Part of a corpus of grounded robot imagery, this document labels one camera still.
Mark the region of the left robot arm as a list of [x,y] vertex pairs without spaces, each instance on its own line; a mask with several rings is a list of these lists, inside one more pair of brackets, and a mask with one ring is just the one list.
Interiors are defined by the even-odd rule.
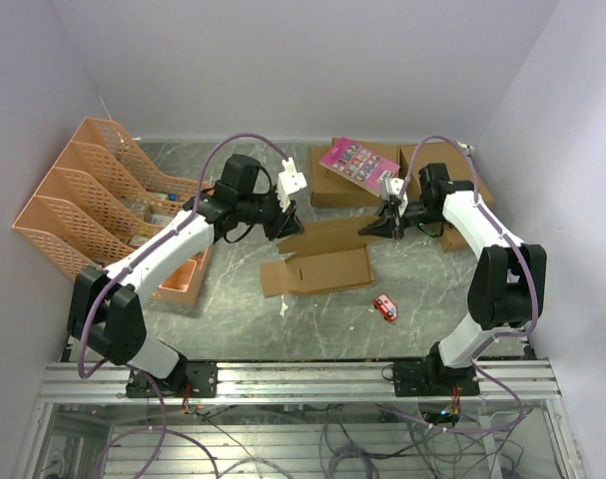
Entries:
[[293,196],[305,189],[304,175],[287,159],[268,190],[258,193],[256,181],[264,170],[251,157],[229,157],[214,185],[190,198],[159,233],[102,270],[87,266],[79,272],[69,335],[106,361],[148,373],[161,394],[179,394],[188,381],[188,360],[148,331],[142,307],[189,258],[240,224],[262,227],[268,240],[303,232]]

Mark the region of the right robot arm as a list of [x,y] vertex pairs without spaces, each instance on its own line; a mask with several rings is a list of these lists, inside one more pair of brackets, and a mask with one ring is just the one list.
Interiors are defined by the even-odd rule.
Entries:
[[467,292],[467,313],[431,347],[422,372],[432,393],[447,393],[473,376],[473,362],[495,340],[529,333],[543,310],[547,253],[512,234],[486,205],[477,185],[453,180],[444,163],[418,173],[420,196],[410,201],[404,182],[381,182],[382,206],[363,236],[400,240],[408,228],[449,224],[473,251],[477,264]]

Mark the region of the closed cardboard box under book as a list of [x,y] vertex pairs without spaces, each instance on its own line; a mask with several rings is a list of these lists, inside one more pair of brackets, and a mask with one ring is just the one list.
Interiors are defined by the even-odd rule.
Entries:
[[379,197],[320,164],[321,158],[340,140],[341,137],[333,138],[331,146],[308,149],[310,204],[319,208],[378,207]]

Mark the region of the large closed cardboard box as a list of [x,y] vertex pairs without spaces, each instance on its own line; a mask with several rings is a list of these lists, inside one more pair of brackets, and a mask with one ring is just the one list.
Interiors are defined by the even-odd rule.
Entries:
[[[404,179],[408,171],[411,157],[417,145],[404,145],[399,147],[400,176]],[[417,159],[411,171],[411,180],[408,186],[408,197],[418,200],[421,194],[418,172],[431,163],[444,163],[447,166],[449,177],[452,181],[472,181],[472,173],[467,160],[464,160],[452,146],[444,142],[425,144],[418,152]],[[484,202],[493,208],[495,201],[492,193],[477,174],[478,188]]]

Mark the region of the pink book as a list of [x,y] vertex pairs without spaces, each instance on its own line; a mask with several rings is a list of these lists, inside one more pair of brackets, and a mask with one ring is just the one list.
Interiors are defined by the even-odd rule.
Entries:
[[334,139],[319,165],[379,198],[385,180],[400,172],[398,146],[367,143],[347,137]]

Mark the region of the red toy ambulance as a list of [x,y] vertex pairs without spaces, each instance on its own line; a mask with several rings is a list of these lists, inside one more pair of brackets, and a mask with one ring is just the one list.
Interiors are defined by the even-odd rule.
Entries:
[[396,304],[385,293],[379,294],[373,300],[373,306],[380,312],[383,318],[390,323],[397,320],[398,310]]

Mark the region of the orange plastic file organizer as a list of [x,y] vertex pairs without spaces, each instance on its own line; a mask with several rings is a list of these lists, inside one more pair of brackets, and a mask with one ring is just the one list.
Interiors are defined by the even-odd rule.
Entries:
[[68,279],[157,234],[198,188],[166,175],[118,123],[85,119],[13,224]]

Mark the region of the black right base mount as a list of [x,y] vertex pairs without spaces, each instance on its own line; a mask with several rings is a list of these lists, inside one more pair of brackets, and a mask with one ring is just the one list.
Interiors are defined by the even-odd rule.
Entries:
[[452,396],[457,386],[462,397],[480,393],[472,367],[449,368],[428,358],[409,358],[392,364],[396,397]]

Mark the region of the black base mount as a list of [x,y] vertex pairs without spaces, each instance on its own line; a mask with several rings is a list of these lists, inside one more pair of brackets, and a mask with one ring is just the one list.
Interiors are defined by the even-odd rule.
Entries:
[[155,383],[164,397],[214,398],[217,394],[218,373],[215,362],[197,360],[180,360],[167,378],[132,370],[125,394],[128,398],[155,397]]
[[462,397],[480,393],[472,367],[449,368],[428,358],[409,358],[392,364],[396,397],[452,396],[457,386]]

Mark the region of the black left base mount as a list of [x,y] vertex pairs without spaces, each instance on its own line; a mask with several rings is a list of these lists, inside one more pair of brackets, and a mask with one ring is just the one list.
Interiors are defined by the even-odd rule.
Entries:
[[132,370],[125,394],[128,398],[155,397],[155,383],[164,397],[214,398],[217,394],[218,373],[215,362],[197,360],[180,360],[167,378]]

